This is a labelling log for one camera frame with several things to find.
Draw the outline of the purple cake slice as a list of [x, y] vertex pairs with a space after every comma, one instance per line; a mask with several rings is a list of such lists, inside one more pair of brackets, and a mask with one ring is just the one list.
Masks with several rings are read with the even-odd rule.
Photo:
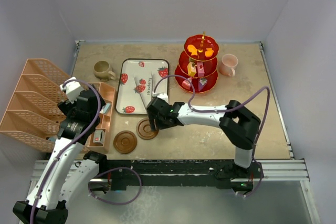
[[204, 89], [204, 87], [207, 84], [207, 79], [206, 78], [199, 78], [198, 80], [198, 90], [202, 91]]

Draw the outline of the orange fish cake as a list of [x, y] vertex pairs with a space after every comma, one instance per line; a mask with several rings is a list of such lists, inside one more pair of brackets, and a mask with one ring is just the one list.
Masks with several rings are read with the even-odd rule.
[[212, 48], [206, 48], [206, 51], [204, 52], [204, 55], [206, 58], [210, 58], [212, 57], [214, 53], [214, 50]]
[[191, 56], [197, 56], [198, 55], [198, 49], [194, 45], [188, 45], [187, 51], [190, 53]]

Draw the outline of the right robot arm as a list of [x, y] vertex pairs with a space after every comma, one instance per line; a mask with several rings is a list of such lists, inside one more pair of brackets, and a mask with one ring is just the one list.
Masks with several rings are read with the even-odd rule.
[[221, 129], [235, 146], [234, 173], [246, 177], [252, 171], [255, 141], [261, 120], [236, 100], [221, 106], [190, 106], [184, 102], [170, 105], [161, 96], [146, 107], [151, 130], [176, 126], [203, 125]]

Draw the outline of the salmon pink cake slice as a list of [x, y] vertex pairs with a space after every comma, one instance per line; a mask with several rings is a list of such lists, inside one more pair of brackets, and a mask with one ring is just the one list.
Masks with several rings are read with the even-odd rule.
[[191, 88], [191, 85], [192, 85], [192, 78], [188, 78], [182, 82], [182, 87], [185, 90], [189, 90]]

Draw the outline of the yellow cake slice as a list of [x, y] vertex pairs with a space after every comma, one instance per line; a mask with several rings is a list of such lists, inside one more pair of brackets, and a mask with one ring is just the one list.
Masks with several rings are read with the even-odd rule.
[[187, 72], [190, 77], [194, 77], [197, 74], [196, 63], [190, 61], [187, 65]]

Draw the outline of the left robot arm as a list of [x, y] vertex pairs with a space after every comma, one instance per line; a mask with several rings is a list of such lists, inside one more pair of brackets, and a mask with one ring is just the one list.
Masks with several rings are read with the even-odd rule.
[[88, 137], [100, 123], [105, 102], [93, 85], [72, 77], [60, 85], [67, 100], [58, 103], [66, 116], [60, 123], [50, 159], [31, 193], [17, 201], [13, 213], [22, 223], [65, 223], [68, 209], [83, 185], [108, 172], [105, 155], [92, 152], [94, 158], [83, 160], [72, 175], [69, 171]]

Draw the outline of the metal tongs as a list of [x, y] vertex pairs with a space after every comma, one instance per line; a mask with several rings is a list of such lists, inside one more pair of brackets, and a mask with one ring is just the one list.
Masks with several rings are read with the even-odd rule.
[[150, 70], [136, 70], [134, 73], [136, 94], [135, 113], [146, 114], [146, 107], [152, 100], [152, 90], [154, 86], [154, 74]]

